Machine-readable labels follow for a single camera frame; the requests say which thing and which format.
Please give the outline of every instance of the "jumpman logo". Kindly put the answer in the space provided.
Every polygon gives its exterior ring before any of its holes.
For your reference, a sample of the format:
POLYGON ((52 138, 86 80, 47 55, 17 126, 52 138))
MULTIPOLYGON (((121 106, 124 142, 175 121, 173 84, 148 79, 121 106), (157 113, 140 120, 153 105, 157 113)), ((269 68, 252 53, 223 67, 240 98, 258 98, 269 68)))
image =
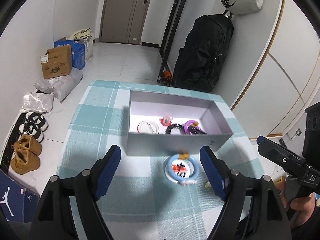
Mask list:
POLYGON ((10 190, 10 187, 8 187, 8 191, 4 193, 4 196, 2 197, 3 201, 0 201, 0 204, 6 204, 8 209, 9 209, 9 212, 10 212, 11 216, 13 217, 14 214, 12 214, 11 209, 10 209, 9 204, 8 204, 9 190, 10 190))

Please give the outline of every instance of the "white box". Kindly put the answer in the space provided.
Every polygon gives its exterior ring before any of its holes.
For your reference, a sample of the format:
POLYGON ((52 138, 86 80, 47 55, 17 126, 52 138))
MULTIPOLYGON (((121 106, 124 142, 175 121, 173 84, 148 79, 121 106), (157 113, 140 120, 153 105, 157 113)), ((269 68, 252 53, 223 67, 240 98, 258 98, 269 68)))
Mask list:
POLYGON ((184 151, 199 154, 204 145, 217 151, 233 134, 223 114, 214 101, 170 94, 130 90, 129 132, 127 155, 169 156, 184 151), (184 124, 196 120, 207 135, 186 135, 173 129, 165 134, 160 123, 165 113, 173 116, 172 123, 184 124), (138 133, 142 121, 153 121, 159 134, 138 133))

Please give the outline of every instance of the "checkered tablecloth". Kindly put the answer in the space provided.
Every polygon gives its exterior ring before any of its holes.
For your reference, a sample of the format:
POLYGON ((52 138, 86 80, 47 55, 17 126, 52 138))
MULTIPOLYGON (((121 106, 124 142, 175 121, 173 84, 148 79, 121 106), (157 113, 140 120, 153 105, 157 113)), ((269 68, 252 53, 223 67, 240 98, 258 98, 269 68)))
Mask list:
MULTIPOLYGON (((233 136, 215 153, 230 168, 245 176, 260 178, 263 168, 251 143, 233 113, 220 96, 192 90, 146 84, 91 82, 70 123, 58 166, 61 178, 76 176, 103 158, 111 145, 121 148, 122 157, 107 194, 98 201, 101 214, 114 239, 206 239, 223 202, 213 190, 204 188, 201 167, 195 185, 180 186, 167 180, 167 157, 126 156, 130 90, 154 91, 213 100, 230 125, 233 136)), ((80 239, 86 239, 71 199, 80 239)))

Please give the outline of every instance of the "cardboard box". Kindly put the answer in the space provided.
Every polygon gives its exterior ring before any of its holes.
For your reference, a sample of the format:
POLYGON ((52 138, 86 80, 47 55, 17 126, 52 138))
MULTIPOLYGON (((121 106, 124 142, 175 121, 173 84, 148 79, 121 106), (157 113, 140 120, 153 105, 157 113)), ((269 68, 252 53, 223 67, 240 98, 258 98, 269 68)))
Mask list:
POLYGON ((204 145, 215 152, 233 134, 214 101, 135 90, 130 91, 128 129, 126 153, 131 156, 169 156, 179 151, 199 154, 204 145), (172 123, 196 120, 207 134, 186 135, 179 129, 165 134, 166 127, 160 123, 165 113, 173 116, 172 123), (142 121, 155 122, 159 134, 138 133, 142 121))
POLYGON ((64 41, 55 41, 53 46, 55 48, 71 45, 71 53, 72 53, 72 66, 77 69, 83 69, 85 66, 85 46, 84 44, 80 44, 75 42, 74 40, 64 40, 64 41))
POLYGON ((71 46, 48 49, 41 57, 44 79, 69 75, 72 68, 71 46))
POLYGON ((0 171, 1 208, 7 220, 20 223, 32 222, 39 195, 19 184, 0 171))

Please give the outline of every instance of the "black bag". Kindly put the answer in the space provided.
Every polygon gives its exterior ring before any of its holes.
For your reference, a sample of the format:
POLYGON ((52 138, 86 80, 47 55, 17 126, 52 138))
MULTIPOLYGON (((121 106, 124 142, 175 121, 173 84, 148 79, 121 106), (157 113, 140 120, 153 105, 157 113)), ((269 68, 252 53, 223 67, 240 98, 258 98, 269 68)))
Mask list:
POLYGON ((233 35, 232 14, 203 15, 196 19, 173 71, 175 87, 210 93, 233 35))

